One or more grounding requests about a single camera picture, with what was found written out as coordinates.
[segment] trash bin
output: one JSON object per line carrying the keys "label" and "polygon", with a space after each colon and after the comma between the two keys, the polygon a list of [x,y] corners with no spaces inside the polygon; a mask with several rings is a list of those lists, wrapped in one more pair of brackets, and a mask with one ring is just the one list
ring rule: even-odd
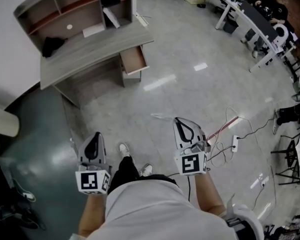
{"label": "trash bin", "polygon": [[229,34],[232,34],[236,28],[239,27],[238,23],[232,19],[227,18],[223,26],[223,30]]}

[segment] white wall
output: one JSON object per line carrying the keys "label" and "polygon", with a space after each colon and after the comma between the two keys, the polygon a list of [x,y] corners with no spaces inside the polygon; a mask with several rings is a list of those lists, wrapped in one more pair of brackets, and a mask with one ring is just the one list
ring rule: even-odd
{"label": "white wall", "polygon": [[0,108],[40,81],[40,53],[15,19],[24,0],[0,0]]}

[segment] open drawer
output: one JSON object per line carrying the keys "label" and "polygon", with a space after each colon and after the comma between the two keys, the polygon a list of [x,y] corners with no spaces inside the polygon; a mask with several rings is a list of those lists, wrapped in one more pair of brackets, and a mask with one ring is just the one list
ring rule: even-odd
{"label": "open drawer", "polygon": [[141,46],[120,52],[120,57],[127,75],[149,68]]}

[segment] white shirt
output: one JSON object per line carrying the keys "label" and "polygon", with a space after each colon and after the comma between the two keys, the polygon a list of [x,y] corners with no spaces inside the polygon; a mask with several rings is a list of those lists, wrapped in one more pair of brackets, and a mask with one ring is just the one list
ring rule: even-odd
{"label": "white shirt", "polygon": [[140,180],[116,188],[106,200],[105,222],[87,240],[236,240],[235,231],[196,209],[173,183]]}

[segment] power strip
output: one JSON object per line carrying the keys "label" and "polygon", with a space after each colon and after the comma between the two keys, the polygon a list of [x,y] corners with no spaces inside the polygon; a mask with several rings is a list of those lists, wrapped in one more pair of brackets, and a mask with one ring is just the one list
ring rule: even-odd
{"label": "power strip", "polygon": [[237,135],[233,135],[233,137],[232,137],[232,148],[231,148],[232,152],[238,151],[238,143],[239,143],[238,138],[239,138],[239,136],[237,136]]}

